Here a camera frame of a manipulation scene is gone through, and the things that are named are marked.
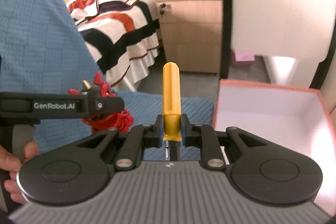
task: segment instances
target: human hand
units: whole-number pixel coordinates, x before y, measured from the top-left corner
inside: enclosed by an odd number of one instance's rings
[[[23,164],[31,158],[39,154],[39,149],[35,141],[31,141],[23,148],[25,156]],[[16,182],[16,174],[21,168],[21,162],[11,153],[0,146],[0,169],[9,171],[10,180],[4,182],[5,189],[10,193],[10,197],[14,202],[26,203],[26,200],[21,194],[21,190]]]

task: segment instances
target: logo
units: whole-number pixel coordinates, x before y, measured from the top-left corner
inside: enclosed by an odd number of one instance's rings
[[[34,104],[35,109],[75,109],[75,104],[53,104],[53,103],[46,103],[46,104],[40,104],[35,103]]]

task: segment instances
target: striped blanket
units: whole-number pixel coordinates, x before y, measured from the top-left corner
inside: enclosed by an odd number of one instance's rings
[[[95,7],[97,1],[84,3]],[[70,0],[67,4],[68,10],[71,3]],[[99,9],[95,16],[85,11],[85,5],[70,12],[91,56],[111,86],[121,81],[134,85],[148,75],[159,46],[158,13],[153,0],[139,0],[125,11]]]

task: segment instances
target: metal shaft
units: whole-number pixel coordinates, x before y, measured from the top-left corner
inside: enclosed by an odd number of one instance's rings
[[[166,160],[168,161],[180,160],[180,146],[181,142],[165,141]]]

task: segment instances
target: wooden cabinet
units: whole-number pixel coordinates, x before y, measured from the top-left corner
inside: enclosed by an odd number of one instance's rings
[[[168,62],[181,71],[219,73],[222,0],[155,0]]]

